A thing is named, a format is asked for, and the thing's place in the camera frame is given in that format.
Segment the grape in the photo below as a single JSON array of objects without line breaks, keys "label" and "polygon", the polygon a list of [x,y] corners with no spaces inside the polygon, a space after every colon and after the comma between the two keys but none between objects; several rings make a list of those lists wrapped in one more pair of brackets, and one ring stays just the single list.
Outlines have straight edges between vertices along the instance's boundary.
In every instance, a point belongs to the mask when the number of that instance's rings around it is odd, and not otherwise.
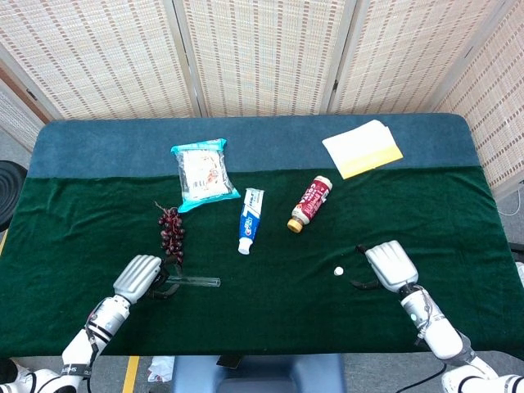
[{"label": "grape", "polygon": [[161,247],[165,250],[166,255],[176,255],[177,263],[182,264],[182,239],[186,231],[182,228],[182,217],[178,213],[178,208],[165,209],[157,203],[156,206],[162,209],[162,216],[158,219],[158,224],[162,227],[160,231]]}]

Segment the bottle cap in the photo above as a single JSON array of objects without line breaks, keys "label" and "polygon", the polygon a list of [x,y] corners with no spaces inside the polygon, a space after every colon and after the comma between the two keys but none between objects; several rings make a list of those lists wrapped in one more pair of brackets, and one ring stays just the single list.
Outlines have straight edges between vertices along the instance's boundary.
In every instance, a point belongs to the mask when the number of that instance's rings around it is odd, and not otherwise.
[{"label": "bottle cap", "polygon": [[249,255],[249,247],[251,244],[253,244],[251,239],[248,239],[247,237],[241,237],[238,241],[238,252],[243,255]]},{"label": "bottle cap", "polygon": [[302,230],[302,224],[295,219],[287,221],[287,227],[294,233],[299,233]]}]

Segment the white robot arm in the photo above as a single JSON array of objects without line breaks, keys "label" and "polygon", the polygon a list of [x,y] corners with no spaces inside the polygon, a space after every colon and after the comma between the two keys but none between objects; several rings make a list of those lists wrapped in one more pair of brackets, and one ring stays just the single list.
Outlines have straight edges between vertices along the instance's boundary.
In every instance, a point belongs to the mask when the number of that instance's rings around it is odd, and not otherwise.
[{"label": "white robot arm", "polygon": [[115,295],[108,297],[91,312],[85,326],[62,353],[61,375],[51,370],[29,373],[18,382],[0,385],[1,393],[76,393],[84,378],[91,377],[91,367],[106,348],[134,305],[158,278],[162,260],[137,255],[113,284]]},{"label": "white robot arm", "polygon": [[380,283],[400,295],[400,304],[417,327],[418,338],[435,357],[456,367],[442,376],[446,393],[524,393],[524,377],[499,377],[476,355],[468,338],[453,328],[429,293],[417,284],[418,272],[397,241],[357,249],[366,255]]}]

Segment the wall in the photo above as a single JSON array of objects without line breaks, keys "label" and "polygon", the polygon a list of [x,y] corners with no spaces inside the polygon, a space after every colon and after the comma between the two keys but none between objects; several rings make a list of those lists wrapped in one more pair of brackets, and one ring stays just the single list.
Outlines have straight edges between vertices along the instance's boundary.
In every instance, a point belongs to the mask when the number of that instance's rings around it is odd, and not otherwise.
[{"label": "wall", "polygon": [[465,117],[496,198],[524,179],[524,0],[515,2],[438,111]]},{"label": "wall", "polygon": [[0,131],[30,151],[42,127],[43,122],[0,80]]},{"label": "wall", "polygon": [[51,119],[437,107],[467,118],[497,193],[522,178],[522,1],[6,0],[0,71]]}]

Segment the blue chair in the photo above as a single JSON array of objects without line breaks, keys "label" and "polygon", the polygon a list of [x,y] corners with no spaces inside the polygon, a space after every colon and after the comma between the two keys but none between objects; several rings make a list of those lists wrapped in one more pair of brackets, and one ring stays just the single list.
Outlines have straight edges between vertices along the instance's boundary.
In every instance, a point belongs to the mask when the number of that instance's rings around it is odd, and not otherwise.
[{"label": "blue chair", "polygon": [[172,393],[345,393],[340,354],[249,355],[233,370],[219,356],[176,356]]}]

